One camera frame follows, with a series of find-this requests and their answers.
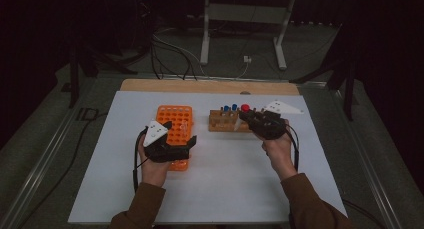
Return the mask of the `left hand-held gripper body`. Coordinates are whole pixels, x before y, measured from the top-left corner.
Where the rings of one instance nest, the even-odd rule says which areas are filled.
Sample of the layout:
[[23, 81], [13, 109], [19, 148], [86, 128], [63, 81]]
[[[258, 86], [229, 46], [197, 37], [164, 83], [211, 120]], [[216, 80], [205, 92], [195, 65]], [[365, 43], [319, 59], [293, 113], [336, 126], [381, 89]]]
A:
[[167, 143], [168, 130], [158, 121], [152, 120], [144, 130], [144, 153], [153, 162], [163, 163], [188, 159], [190, 149], [186, 146], [170, 147]]

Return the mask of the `grey metal stand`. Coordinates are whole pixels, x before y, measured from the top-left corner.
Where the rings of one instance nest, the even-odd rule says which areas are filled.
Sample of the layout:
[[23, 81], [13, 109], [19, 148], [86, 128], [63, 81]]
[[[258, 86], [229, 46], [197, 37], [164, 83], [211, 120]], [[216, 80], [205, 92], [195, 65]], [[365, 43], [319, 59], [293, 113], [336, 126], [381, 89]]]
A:
[[230, 21], [230, 22], [254, 22], [265, 24], [279, 24], [280, 33], [273, 38], [273, 47], [277, 59], [278, 68], [285, 70], [288, 65], [283, 52], [283, 39], [288, 28], [292, 10], [296, 0], [288, 0], [284, 7], [253, 6], [241, 4], [211, 3], [204, 0], [204, 23], [203, 39], [200, 53], [200, 64], [207, 65], [209, 59], [209, 22]]

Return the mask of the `person's right hand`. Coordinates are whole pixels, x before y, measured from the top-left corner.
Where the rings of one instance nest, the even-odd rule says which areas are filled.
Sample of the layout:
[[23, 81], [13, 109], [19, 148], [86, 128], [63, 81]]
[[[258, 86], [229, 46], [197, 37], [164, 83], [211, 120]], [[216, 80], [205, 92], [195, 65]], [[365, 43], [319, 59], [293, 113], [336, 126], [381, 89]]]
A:
[[281, 181], [297, 174], [291, 159], [292, 141], [288, 134], [274, 140], [262, 140], [262, 149], [269, 157], [274, 171]]

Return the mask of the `orange plastic tube rack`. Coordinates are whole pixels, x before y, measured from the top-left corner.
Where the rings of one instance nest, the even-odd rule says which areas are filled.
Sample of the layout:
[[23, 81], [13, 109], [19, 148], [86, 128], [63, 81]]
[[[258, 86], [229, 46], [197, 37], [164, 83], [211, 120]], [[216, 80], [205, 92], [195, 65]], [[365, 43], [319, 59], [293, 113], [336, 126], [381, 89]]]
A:
[[[192, 137], [193, 111], [186, 105], [160, 105], [157, 109], [156, 120], [163, 124], [172, 121], [172, 128], [168, 131], [166, 143], [170, 147], [186, 146]], [[190, 136], [185, 138], [180, 129], [181, 122], [186, 120], [190, 127]]]

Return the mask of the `red-capped centrifuge tube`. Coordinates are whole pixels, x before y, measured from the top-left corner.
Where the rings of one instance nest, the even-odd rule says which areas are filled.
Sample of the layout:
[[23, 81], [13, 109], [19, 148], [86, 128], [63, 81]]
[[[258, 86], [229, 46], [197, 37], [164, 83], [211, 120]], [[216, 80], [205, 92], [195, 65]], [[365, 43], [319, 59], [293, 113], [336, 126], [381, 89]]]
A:
[[235, 131], [238, 131], [240, 128], [242, 128], [242, 129], [248, 128], [248, 124], [241, 119], [241, 115], [243, 113], [248, 112], [249, 110], [250, 110], [250, 106], [248, 104], [242, 104], [240, 106], [240, 108], [238, 109], [238, 116], [237, 116], [237, 119], [236, 119], [236, 122], [235, 122], [235, 125], [234, 125]]

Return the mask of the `wooden test tube rack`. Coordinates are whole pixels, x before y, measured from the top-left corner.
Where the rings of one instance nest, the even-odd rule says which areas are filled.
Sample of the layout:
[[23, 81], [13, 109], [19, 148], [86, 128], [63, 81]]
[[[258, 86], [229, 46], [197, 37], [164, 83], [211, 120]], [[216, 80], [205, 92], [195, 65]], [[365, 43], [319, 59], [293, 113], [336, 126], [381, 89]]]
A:
[[246, 122], [239, 118], [238, 111], [211, 110], [208, 130], [211, 132], [250, 132]]

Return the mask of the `metal floor rail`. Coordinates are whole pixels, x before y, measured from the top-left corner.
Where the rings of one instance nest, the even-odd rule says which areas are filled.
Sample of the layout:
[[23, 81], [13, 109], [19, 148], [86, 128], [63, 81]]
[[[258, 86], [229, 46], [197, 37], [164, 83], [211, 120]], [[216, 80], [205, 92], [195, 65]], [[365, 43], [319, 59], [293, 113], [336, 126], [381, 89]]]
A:
[[349, 137], [353, 140], [353, 148], [357, 154], [359, 164], [362, 168], [364, 176], [367, 180], [369, 188], [374, 196], [374, 200], [379, 207], [380, 213], [383, 217], [387, 229], [403, 229], [396, 213], [393, 210], [392, 204], [387, 196], [377, 172], [375, 171], [370, 157], [367, 154], [364, 144], [361, 142], [359, 134], [356, 131], [355, 125], [352, 121], [347, 119], [343, 110], [344, 99], [339, 91], [329, 91], [338, 115], [348, 131]]
[[0, 229], [18, 229], [21, 219], [66, 137], [77, 111], [77, 106], [67, 110], [49, 144], [29, 172], [13, 203], [0, 221]]

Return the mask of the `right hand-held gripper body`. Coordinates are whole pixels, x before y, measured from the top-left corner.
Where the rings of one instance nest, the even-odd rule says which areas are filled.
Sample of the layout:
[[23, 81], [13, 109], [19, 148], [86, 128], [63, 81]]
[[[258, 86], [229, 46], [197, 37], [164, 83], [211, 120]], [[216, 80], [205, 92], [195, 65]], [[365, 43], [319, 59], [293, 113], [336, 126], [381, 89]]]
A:
[[253, 131], [266, 140], [278, 139], [288, 134], [288, 125], [283, 115], [302, 114], [303, 111], [282, 101], [272, 101], [261, 111], [254, 113]]

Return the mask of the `black stand legs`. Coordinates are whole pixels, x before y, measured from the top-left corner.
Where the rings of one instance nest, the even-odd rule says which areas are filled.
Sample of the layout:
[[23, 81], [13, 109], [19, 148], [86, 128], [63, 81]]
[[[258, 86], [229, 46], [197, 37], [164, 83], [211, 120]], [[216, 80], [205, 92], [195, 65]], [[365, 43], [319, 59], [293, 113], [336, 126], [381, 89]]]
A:
[[304, 76], [291, 79], [290, 82], [304, 84], [319, 75], [331, 71], [332, 74], [326, 82], [326, 87], [329, 90], [339, 90], [344, 85], [343, 112], [347, 119], [352, 121], [356, 52], [356, 33], [352, 32], [347, 24], [342, 24], [321, 66]]
[[79, 69], [82, 69], [87, 77], [96, 77], [99, 73], [96, 61], [100, 61], [120, 73], [136, 74], [136, 71], [124, 67], [122, 64], [97, 50], [90, 43], [86, 42], [74, 29], [69, 28], [66, 31], [65, 39], [69, 46], [70, 82], [67, 89], [70, 92], [70, 108], [76, 105], [80, 97]]

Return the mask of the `person's left hand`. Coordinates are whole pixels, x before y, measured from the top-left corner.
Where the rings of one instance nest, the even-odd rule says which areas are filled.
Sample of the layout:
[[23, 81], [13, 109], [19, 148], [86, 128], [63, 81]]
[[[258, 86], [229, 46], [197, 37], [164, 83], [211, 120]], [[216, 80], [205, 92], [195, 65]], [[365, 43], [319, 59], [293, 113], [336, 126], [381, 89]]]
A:
[[165, 183], [170, 162], [157, 163], [147, 158], [143, 146], [138, 147], [141, 165], [141, 181], [157, 187]]

